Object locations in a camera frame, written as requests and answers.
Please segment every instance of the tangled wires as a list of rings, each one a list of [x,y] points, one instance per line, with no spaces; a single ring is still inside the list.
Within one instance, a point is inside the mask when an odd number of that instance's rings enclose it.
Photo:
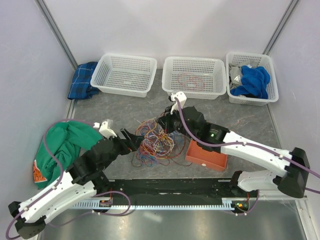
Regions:
[[[144,136],[144,140],[137,153],[132,157],[131,164],[134,167],[141,167],[142,165],[152,167],[155,164],[168,166],[171,161],[185,167],[192,164],[182,165],[173,160],[184,150],[186,137],[176,131],[165,133],[155,118],[141,123],[135,134]],[[133,164],[134,156],[140,162],[140,165]]]

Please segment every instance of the orange plastic box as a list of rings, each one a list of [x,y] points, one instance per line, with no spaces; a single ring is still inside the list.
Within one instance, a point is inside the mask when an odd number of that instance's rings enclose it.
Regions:
[[[206,151],[191,140],[185,160],[194,164],[222,172],[227,166],[227,155],[214,151]]]

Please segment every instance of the green cloth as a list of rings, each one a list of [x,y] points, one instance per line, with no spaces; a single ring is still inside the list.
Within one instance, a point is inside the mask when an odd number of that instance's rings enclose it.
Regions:
[[[61,162],[63,170],[66,170],[79,156],[81,148],[90,150],[100,139],[102,136],[91,126],[76,121],[59,122],[50,128],[46,135],[47,146]],[[34,182],[39,189],[42,189],[56,180],[59,175],[59,166],[46,151],[42,140],[33,165]]]

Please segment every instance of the white plastic basket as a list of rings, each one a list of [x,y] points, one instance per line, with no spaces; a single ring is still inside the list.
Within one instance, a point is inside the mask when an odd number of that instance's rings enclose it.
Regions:
[[[105,54],[99,60],[90,84],[104,93],[145,98],[156,70],[154,58]]]
[[[226,68],[212,58],[170,56],[165,59],[162,89],[183,91],[188,98],[216,99],[226,93]]]
[[[226,90],[229,95],[229,101],[233,104],[247,104],[255,106],[263,106],[267,103],[274,103],[279,99],[278,87],[275,75],[274,65],[272,59],[268,55],[257,54],[257,53],[246,53],[246,52],[229,52],[226,55],[225,66],[226,66],[226,77],[229,82],[229,64],[237,65],[244,61],[253,60],[258,62],[258,67],[264,67],[270,75],[270,82],[266,86],[266,92],[268,93],[268,99],[260,98],[249,98],[243,96],[234,96],[230,93],[230,85],[226,85]]]

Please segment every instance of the blue cloth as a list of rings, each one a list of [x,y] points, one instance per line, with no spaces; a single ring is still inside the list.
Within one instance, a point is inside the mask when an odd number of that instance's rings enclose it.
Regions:
[[[267,70],[262,66],[257,68],[243,66],[241,72],[242,85],[232,89],[230,93],[234,96],[252,94],[258,99],[268,99],[267,85],[270,82],[270,75]]]
[[[90,85],[92,74],[94,73],[96,61],[80,64],[73,75],[68,99],[90,99],[94,94],[99,92],[99,89]]]

